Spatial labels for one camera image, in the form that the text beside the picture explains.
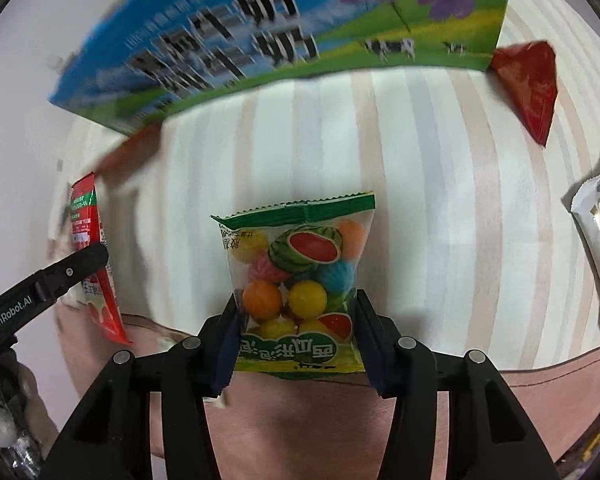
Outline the gumball candy bag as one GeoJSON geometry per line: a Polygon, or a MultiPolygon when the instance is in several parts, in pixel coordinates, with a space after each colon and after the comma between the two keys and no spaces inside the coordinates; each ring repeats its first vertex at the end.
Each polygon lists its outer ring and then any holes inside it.
{"type": "Polygon", "coordinates": [[[242,314],[236,368],[285,379],[356,374],[356,272],[376,209],[361,192],[220,217],[242,314]]]}

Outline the red long snack packet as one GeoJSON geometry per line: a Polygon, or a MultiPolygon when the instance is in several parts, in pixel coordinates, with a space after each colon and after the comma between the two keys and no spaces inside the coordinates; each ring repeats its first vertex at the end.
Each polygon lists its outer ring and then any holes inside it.
{"type": "MultiPolygon", "coordinates": [[[[83,249],[94,244],[106,246],[94,172],[77,180],[72,186],[69,211],[74,249],[83,249]]],[[[123,326],[110,263],[107,262],[84,280],[82,289],[88,315],[104,335],[117,344],[132,344],[123,326]]]]}

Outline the cat print blanket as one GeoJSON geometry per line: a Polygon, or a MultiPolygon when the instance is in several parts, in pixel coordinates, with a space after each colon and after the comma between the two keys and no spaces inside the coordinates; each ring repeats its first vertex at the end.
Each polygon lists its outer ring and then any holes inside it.
{"type": "Polygon", "coordinates": [[[362,377],[352,288],[434,351],[483,351],[553,457],[600,412],[600,282],[570,214],[600,172],[600,37],[562,0],[510,0],[502,44],[544,39],[556,113],[536,144],[491,73],[396,67],[287,80],[128,138],[85,119],[59,177],[96,177],[129,347],[169,349],[250,280],[300,259],[279,228],[240,237],[218,214],[279,216],[337,261],[310,280],[315,318],[250,325],[227,401],[207,415],[227,479],[368,479],[392,405],[362,377]]]}

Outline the dark red flat packet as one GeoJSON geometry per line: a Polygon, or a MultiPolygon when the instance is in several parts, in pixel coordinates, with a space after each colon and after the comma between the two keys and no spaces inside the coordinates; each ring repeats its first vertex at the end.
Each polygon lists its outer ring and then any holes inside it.
{"type": "Polygon", "coordinates": [[[102,158],[94,169],[94,175],[112,186],[129,180],[159,151],[161,127],[162,123],[157,122],[127,138],[102,158]]]}

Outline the cardboard milk box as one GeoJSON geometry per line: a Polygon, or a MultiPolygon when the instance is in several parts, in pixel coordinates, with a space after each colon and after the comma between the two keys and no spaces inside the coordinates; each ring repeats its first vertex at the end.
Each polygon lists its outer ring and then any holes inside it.
{"type": "Polygon", "coordinates": [[[132,134],[274,81],[392,66],[484,70],[508,0],[120,0],[50,102],[132,134]]]}

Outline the small red packet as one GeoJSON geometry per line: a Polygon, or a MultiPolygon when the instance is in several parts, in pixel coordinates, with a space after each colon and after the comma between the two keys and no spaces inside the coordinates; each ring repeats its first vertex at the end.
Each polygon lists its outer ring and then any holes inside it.
{"type": "Polygon", "coordinates": [[[531,139],[546,147],[557,101],[557,67],[545,40],[497,48],[490,64],[531,139]]]}

